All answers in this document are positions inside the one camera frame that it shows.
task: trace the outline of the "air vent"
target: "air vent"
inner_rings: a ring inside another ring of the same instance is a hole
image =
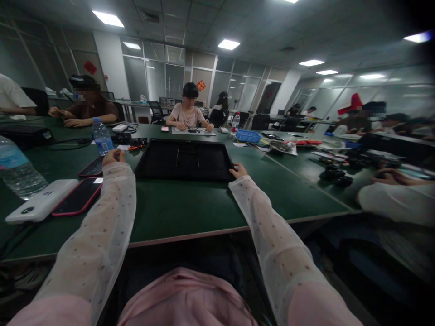
[[[296,48],[294,48],[294,47],[285,47],[285,48],[282,48],[280,51],[294,51],[294,50],[296,50]]]
[[[141,10],[142,16],[144,17],[145,21],[149,23],[160,23],[160,18],[158,14],[153,14],[149,11]]]

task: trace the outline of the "plastic bottle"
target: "plastic bottle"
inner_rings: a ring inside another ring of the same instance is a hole
[[[237,112],[236,116],[234,117],[231,123],[231,132],[237,132],[237,129],[239,128],[239,123],[240,123],[240,112]]]
[[[92,125],[92,136],[98,146],[98,152],[101,156],[106,155],[109,151],[113,150],[112,137],[107,127],[101,122],[101,118],[92,118],[94,124]]]
[[[15,143],[0,136],[0,178],[18,197],[28,200],[48,182]]]

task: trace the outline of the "polka dot sleeve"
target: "polka dot sleeve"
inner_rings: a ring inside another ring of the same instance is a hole
[[[63,244],[34,299],[81,297],[91,306],[92,325],[97,323],[121,269],[136,212],[136,181],[130,166],[109,164],[103,168],[103,177],[100,199]]]
[[[309,249],[282,216],[275,212],[269,197],[251,177],[243,176],[231,182],[229,188],[251,230],[261,273],[278,325],[304,324],[293,324],[289,320],[289,307],[294,294],[300,287],[303,291],[304,285],[315,283],[326,286],[331,296],[342,302],[340,295],[315,266]]]

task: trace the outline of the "phone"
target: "phone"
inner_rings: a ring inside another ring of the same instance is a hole
[[[82,214],[100,195],[103,178],[84,179],[53,209],[54,217]]]
[[[87,167],[78,173],[79,177],[98,177],[103,174],[104,156],[98,156]]]

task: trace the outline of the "red hat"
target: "red hat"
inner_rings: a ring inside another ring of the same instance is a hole
[[[338,115],[343,115],[353,110],[360,110],[362,106],[363,103],[361,102],[358,93],[355,93],[352,95],[352,98],[350,100],[350,106],[338,110]]]

